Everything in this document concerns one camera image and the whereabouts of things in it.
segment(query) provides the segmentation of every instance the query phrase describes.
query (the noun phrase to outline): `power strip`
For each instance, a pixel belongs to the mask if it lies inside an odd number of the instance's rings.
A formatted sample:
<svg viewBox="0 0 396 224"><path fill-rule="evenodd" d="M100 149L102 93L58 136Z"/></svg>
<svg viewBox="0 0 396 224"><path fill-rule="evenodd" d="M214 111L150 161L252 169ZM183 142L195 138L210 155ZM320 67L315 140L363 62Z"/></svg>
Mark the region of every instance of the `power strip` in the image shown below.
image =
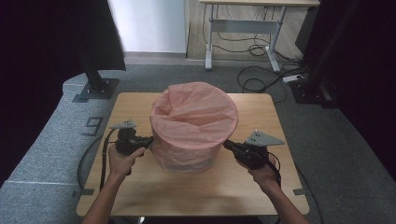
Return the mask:
<svg viewBox="0 0 396 224"><path fill-rule="evenodd" d="M284 82L284 83L288 83L288 82L291 82L291 81L303 80L303 79L304 79L303 76L301 76L301 75L295 75L295 76L284 77L284 78L283 78L283 82Z"/></svg>

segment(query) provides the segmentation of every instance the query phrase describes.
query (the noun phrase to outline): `white desk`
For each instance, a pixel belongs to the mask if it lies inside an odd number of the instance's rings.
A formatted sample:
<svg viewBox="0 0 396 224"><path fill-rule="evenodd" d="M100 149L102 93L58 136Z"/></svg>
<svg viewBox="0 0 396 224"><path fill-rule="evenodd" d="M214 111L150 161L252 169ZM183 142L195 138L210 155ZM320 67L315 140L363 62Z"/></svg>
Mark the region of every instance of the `white desk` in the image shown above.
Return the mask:
<svg viewBox="0 0 396 224"><path fill-rule="evenodd" d="M274 54L275 44L285 18L287 7L318 7L318 0L200 0L201 3L211 5L209 17L209 40L206 45L205 69L212 69L212 32L222 33L247 33L273 35L269 47L266 47L268 58L274 72L280 72ZM213 18L214 5L237 5L237 6L268 6L282 7L277 21L238 21L217 20Z"/></svg>

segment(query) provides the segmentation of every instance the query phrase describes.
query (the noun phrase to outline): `metal stand base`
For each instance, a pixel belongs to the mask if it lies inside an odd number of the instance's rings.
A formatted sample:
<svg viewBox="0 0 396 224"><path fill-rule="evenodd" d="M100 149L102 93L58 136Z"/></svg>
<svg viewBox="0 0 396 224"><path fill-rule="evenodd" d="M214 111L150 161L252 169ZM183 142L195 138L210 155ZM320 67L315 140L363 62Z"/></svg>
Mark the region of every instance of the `metal stand base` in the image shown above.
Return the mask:
<svg viewBox="0 0 396 224"><path fill-rule="evenodd" d="M270 51L270 47L265 47L265 50L267 51L268 59L270 60L270 63L273 67L273 70L275 73L280 72L279 64L277 64L276 57L274 55L273 51Z"/></svg>
<svg viewBox="0 0 396 224"><path fill-rule="evenodd" d="M289 82L294 100L297 104L321 105L324 108L337 108L334 99L324 86L320 85L319 91L315 94L307 94L304 92L304 84L305 82L299 81Z"/></svg>
<svg viewBox="0 0 396 224"><path fill-rule="evenodd" d="M117 78L102 78L102 80L103 85L101 90L94 90L90 82L88 82L82 92L77 94L73 99L73 103L86 103L90 99L110 99L119 83L119 80Z"/></svg>

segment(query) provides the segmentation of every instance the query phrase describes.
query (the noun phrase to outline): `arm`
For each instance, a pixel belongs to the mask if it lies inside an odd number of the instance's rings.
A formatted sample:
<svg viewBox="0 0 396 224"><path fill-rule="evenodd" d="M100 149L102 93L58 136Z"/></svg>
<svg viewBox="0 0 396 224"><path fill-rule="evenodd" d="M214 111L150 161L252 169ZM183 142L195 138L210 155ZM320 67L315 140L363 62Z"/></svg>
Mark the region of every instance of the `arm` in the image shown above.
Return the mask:
<svg viewBox="0 0 396 224"><path fill-rule="evenodd" d="M272 156L270 157L270 162L273 164L276 163ZM303 214L294 206L281 187L276 183L276 176L271 168L266 165L261 169L247 170L253 176L253 180L259 184L262 192L271 200L283 224L308 223Z"/></svg>
<svg viewBox="0 0 396 224"><path fill-rule="evenodd" d="M139 148L130 156L125 156L120 154L114 145L108 150L110 174L81 223L107 224L122 181L125 179L131 166L134 165L134 160L142 155L144 151L144 148Z"/></svg>

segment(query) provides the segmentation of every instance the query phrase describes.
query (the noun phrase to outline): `white wall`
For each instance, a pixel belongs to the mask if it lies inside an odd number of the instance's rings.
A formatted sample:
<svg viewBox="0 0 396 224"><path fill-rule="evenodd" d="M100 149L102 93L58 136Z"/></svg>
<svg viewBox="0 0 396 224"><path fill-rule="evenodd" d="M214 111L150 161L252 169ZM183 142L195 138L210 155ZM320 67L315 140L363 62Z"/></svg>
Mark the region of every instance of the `white wall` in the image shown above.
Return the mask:
<svg viewBox="0 0 396 224"><path fill-rule="evenodd" d="M108 0L124 51L187 52L188 0Z"/></svg>

